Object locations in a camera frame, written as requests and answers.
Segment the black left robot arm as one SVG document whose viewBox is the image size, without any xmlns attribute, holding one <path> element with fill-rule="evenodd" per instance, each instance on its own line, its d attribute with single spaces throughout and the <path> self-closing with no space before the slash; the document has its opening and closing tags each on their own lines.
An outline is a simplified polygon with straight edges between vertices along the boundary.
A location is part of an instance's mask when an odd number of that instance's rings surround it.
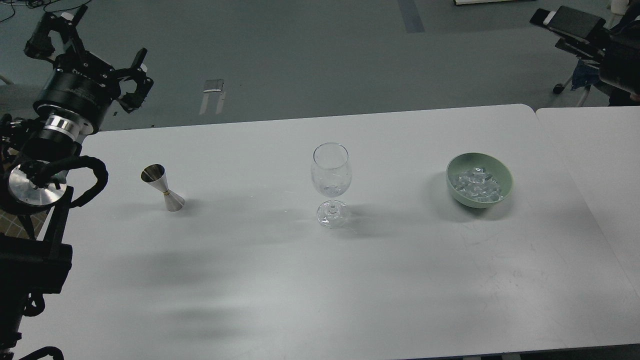
<svg viewBox="0 0 640 360">
<path fill-rule="evenodd" d="M 14 358 L 24 317 L 39 316 L 45 295 L 59 294 L 73 265 L 63 243 L 71 209 L 84 207 L 108 184 L 103 161 L 82 155 L 113 103 L 131 113 L 153 88 L 137 51 L 132 64 L 114 68 L 87 50 L 78 24 L 88 3 L 45 11 L 24 53 L 53 71 L 32 107 L 34 118 L 1 116 L 1 214 L 14 217 L 20 235 L 1 232 L 1 358 Z"/>
</svg>

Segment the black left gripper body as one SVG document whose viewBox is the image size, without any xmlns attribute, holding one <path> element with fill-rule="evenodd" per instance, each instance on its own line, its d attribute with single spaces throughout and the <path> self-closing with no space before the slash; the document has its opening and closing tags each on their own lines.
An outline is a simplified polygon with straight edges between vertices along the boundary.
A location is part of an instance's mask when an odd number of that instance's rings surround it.
<svg viewBox="0 0 640 360">
<path fill-rule="evenodd" d="M 89 136 L 100 131 L 110 105 L 121 95 L 122 79 L 98 55 L 58 55 L 54 71 L 33 104 L 44 131 Z"/>
</svg>

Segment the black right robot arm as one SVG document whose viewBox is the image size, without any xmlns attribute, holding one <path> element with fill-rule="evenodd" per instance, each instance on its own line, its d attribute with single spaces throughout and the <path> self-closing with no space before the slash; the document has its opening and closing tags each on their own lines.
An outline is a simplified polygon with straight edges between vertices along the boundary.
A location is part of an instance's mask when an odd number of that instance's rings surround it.
<svg viewBox="0 0 640 360">
<path fill-rule="evenodd" d="M 539 8 L 529 22 L 558 36 L 555 47 L 598 70 L 599 79 L 622 91 L 640 90 L 639 12 L 632 10 L 613 28 L 606 20 L 573 7 Z"/>
</svg>

